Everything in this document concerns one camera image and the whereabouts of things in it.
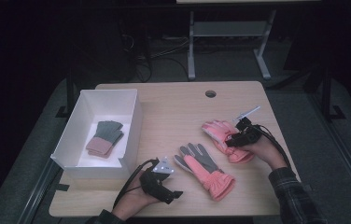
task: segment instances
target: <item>plaid sleeve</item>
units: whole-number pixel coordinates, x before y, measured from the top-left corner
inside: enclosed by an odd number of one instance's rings
[[[284,224],[328,223],[291,169],[284,167],[272,171],[269,180],[280,202],[280,216]]]
[[[95,219],[94,224],[126,224],[126,222],[116,217],[114,214],[103,210],[100,216]]]

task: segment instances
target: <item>hand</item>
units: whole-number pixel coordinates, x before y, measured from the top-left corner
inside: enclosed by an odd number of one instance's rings
[[[284,161],[283,156],[277,150],[277,148],[272,144],[272,142],[265,137],[264,135],[260,139],[250,145],[243,147],[238,147],[238,149],[249,151],[258,156],[261,160],[266,161],[272,170],[287,167],[286,162]]]
[[[140,171],[140,173],[137,174],[130,186],[127,188],[127,190],[131,190],[126,192],[120,198],[117,206],[115,206],[115,208],[112,210],[112,214],[122,219],[123,221],[129,217],[134,216],[144,207],[159,202],[158,199],[150,196],[149,194],[146,194],[141,189],[140,176],[143,173],[144,171]]]

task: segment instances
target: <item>background table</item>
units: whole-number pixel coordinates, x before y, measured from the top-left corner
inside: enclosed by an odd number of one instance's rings
[[[156,157],[169,157],[175,173],[163,181],[163,185],[169,190],[184,191],[171,204],[153,204],[138,216],[260,216],[279,213],[278,200],[268,180],[271,172],[269,166],[258,158],[247,164],[229,163],[201,129],[206,121],[220,119],[232,122],[241,112],[260,105],[261,109],[248,118],[271,131],[288,154],[296,172],[274,112],[259,82],[103,84],[96,89],[138,89],[144,119],[136,166]],[[207,91],[214,91],[216,96],[207,97]],[[187,143],[203,144],[218,166],[235,177],[235,188],[222,201],[211,200],[198,180],[174,163],[173,156],[180,146]],[[56,191],[49,212],[55,217],[85,217],[97,216],[102,209],[111,211],[125,181],[72,179],[63,174],[60,184],[69,188],[67,191]]]

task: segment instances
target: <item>open container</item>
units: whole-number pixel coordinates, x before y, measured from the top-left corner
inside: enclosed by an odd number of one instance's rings
[[[123,124],[109,158],[88,154],[97,124]],[[129,178],[135,169],[143,113],[137,90],[83,90],[51,158],[72,178]]]

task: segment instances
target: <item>glove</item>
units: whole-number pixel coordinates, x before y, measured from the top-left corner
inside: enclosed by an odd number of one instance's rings
[[[213,122],[206,122],[203,124],[202,129],[213,138],[216,148],[228,156],[229,162],[246,163],[254,158],[254,154],[251,152],[226,145],[225,141],[228,140],[228,137],[237,133],[236,129],[228,121],[214,120]]]
[[[234,177],[226,175],[218,168],[207,150],[198,144],[189,143],[181,147],[183,158],[175,155],[175,162],[186,171],[193,173],[203,187],[210,192],[214,201],[222,200],[234,187]]]
[[[96,134],[86,145],[89,155],[108,158],[113,146],[123,136],[120,130],[122,126],[113,120],[100,121],[97,124]]]

